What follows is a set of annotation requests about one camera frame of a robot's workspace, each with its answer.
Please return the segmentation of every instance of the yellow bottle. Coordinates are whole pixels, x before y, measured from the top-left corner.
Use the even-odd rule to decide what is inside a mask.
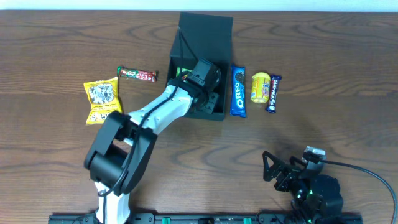
[[[251,87],[251,101],[255,103],[267,103],[269,97],[269,84],[271,77],[265,72],[253,75]]]

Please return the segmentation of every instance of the box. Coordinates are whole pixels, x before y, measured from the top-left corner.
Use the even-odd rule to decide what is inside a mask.
[[[213,121],[224,120],[226,113],[226,96],[228,89],[229,68],[231,67],[232,57],[232,22],[231,17],[209,16],[181,12],[179,27],[182,31],[183,41],[183,67],[193,70],[197,58],[204,58],[215,64],[221,70],[220,84],[215,88],[219,94],[218,102],[213,114],[201,111],[189,111],[185,116],[196,119],[209,119]],[[167,81],[175,78],[177,67],[181,65],[180,58],[180,39],[178,31],[174,38],[174,43],[170,51],[170,65],[167,74]]]

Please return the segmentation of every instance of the brown wood surface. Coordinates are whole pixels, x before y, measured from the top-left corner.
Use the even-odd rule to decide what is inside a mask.
[[[398,14],[220,12],[233,16],[233,62],[251,76],[283,75],[277,113],[246,100],[246,119],[181,118],[159,136],[133,209],[160,213],[290,210],[262,180],[264,150],[287,160],[307,145],[363,166],[398,190]],[[118,65],[158,70],[157,83],[121,80],[124,111],[164,90],[178,12],[0,12],[0,223],[46,223],[98,206],[83,160],[100,125],[83,83]],[[343,210],[389,223],[390,193],[375,178],[327,165]]]

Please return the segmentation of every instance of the blue oreo package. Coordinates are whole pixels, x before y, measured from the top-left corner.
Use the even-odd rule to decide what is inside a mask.
[[[232,100],[230,115],[246,117],[244,105],[244,67],[239,68],[232,65]]]

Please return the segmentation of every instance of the yellow snack bag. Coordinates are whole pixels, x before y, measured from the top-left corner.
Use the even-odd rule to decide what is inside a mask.
[[[122,113],[118,98],[118,78],[84,83],[91,111],[86,125],[104,123],[108,114],[117,110]]]

